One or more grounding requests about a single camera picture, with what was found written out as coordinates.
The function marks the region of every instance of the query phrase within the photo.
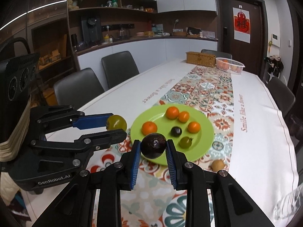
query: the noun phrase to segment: dark brown door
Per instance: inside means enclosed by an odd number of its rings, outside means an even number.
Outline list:
[[[250,19],[250,42],[243,42],[234,39],[234,13],[233,8],[249,12]],[[232,54],[234,60],[245,65],[244,71],[260,75],[263,53],[263,23],[259,5],[242,2],[239,0],[220,0],[221,15],[221,39],[222,51]]]

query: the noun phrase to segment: green tomato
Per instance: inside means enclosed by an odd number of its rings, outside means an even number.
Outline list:
[[[192,138],[189,138],[188,136],[183,137],[179,145],[181,148],[189,148],[191,146]]]
[[[106,122],[106,129],[107,130],[116,130],[116,129],[123,129],[126,131],[127,123],[123,117],[120,115],[112,115],[107,119]]]

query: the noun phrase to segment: dining table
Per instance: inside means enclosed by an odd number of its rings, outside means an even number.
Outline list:
[[[245,71],[231,74],[174,59],[99,95],[79,110],[85,115],[121,115],[127,122],[128,135],[120,144],[95,151],[87,169],[94,173],[119,161],[123,153],[131,150],[130,129],[135,119],[153,106],[174,103],[195,108],[213,125],[215,135],[210,149],[193,162],[211,171],[211,163],[221,159],[224,169],[274,226],[285,227],[291,217],[275,220],[273,208],[298,186],[294,145],[269,90],[258,76]],[[73,142],[83,134],[105,130],[105,127],[87,130],[70,127],[46,137],[49,141]],[[40,195],[22,191],[33,222],[65,186],[46,188]],[[209,205],[215,226],[210,193]],[[185,215],[186,191],[173,189],[167,166],[142,157],[134,190],[121,192],[122,226],[183,227]]]

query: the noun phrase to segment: dark purple fruit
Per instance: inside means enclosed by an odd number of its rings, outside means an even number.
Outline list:
[[[166,148],[166,139],[160,133],[150,133],[141,141],[141,152],[148,159],[158,158]]]
[[[179,137],[182,134],[182,129],[178,126],[174,126],[171,129],[171,135],[174,137]]]

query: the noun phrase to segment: white plastic basket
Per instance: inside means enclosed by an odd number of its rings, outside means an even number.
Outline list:
[[[218,69],[233,74],[241,74],[245,67],[241,62],[221,57],[216,58],[216,65]]]

